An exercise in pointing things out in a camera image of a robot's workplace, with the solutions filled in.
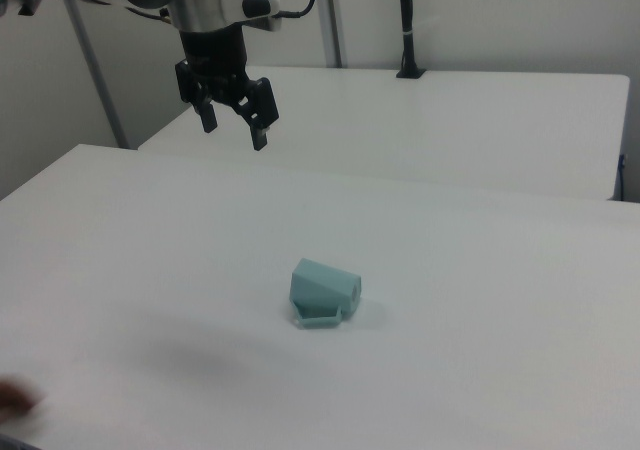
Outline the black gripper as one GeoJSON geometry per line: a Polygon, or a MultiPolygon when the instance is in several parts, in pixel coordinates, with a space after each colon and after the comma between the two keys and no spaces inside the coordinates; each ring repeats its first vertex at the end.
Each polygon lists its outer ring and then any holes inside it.
{"type": "Polygon", "coordinates": [[[186,56],[175,65],[180,98],[193,107],[204,132],[217,128],[212,99],[233,104],[234,111],[249,125],[254,150],[262,150],[279,112],[271,82],[267,78],[250,80],[246,74],[242,26],[234,24],[208,33],[181,32],[180,38],[186,56]]]}

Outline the person's hand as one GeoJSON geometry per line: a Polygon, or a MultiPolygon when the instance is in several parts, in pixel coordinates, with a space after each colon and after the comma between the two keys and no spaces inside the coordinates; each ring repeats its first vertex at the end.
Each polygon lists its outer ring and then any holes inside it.
{"type": "Polygon", "coordinates": [[[2,376],[0,387],[2,421],[28,415],[44,398],[37,387],[22,379],[2,376]]]}

